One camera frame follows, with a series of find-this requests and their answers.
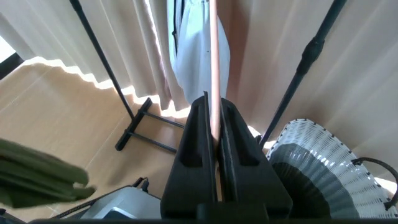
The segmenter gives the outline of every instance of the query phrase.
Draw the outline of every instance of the black basket handle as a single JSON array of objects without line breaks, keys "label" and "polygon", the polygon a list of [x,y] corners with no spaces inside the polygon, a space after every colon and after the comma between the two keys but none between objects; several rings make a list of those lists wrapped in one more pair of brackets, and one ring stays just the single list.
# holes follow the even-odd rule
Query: black basket handle
[{"label": "black basket handle", "polygon": [[[383,161],[380,161],[380,160],[377,160],[377,159],[373,159],[373,158],[368,158],[368,157],[360,157],[360,158],[357,158],[357,159],[353,159],[351,162],[354,165],[361,165],[363,161],[374,162],[376,164],[379,164],[380,166],[383,166],[388,171],[390,171],[390,173],[396,179],[396,183],[398,183],[398,172],[394,168],[392,168],[389,164],[386,164]],[[384,206],[386,207],[386,210],[388,210],[392,206],[394,206],[397,203],[397,201],[398,201],[398,194],[397,194],[397,191],[396,191],[394,196],[392,197],[391,201],[384,203]]]}]

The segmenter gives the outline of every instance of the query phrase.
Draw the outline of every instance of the folded green cloth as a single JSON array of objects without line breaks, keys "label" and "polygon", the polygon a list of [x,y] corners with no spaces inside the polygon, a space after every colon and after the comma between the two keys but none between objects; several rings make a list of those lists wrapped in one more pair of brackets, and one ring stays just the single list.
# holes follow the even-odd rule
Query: folded green cloth
[{"label": "folded green cloth", "polygon": [[56,157],[0,139],[0,202],[13,208],[74,202],[95,192],[88,174]]}]

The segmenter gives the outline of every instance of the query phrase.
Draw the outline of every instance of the wooden floor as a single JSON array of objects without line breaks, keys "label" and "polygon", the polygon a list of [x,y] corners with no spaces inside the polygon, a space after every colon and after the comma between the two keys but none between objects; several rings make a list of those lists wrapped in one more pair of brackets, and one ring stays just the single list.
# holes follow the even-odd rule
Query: wooden floor
[{"label": "wooden floor", "polygon": [[[136,113],[140,105],[132,103],[132,96],[127,97]],[[160,114],[157,104],[150,111]],[[185,118],[169,119],[185,122]],[[131,184],[138,177],[149,178],[150,193],[163,194],[174,155],[135,138],[123,151],[116,151],[114,145],[129,123],[112,88],[100,90],[62,67],[24,65],[0,81],[0,138],[86,169],[90,185],[97,186],[92,198]],[[145,117],[137,133],[177,148],[182,129]],[[52,217],[79,203],[7,211],[28,222]]]}]

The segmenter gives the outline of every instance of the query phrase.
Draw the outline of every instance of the wooden stick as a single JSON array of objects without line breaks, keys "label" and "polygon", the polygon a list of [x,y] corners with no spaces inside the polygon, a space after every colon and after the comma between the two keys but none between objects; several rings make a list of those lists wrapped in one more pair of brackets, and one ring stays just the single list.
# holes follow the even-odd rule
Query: wooden stick
[{"label": "wooden stick", "polygon": [[218,54],[217,0],[210,0],[210,47],[211,47],[211,135],[217,148],[220,138],[220,62]]}]

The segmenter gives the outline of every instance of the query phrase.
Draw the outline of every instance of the beige curtain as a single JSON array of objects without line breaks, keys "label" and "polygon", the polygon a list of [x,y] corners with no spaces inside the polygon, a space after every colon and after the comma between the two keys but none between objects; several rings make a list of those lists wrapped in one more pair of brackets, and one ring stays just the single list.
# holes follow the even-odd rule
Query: beige curtain
[{"label": "beige curtain", "polygon": [[[248,125],[264,133],[295,73],[301,53],[332,0],[237,0],[224,12],[231,68],[227,97]],[[309,118],[357,156],[398,169],[398,1],[350,0],[326,38],[273,136]],[[393,180],[377,165],[378,177]]]},{"label": "beige curtain", "polygon": [[[159,95],[188,107],[170,67],[165,1],[80,1],[122,88],[136,95]],[[0,35],[25,60],[35,56],[77,65],[101,83],[109,79],[69,0],[0,0]]]}]

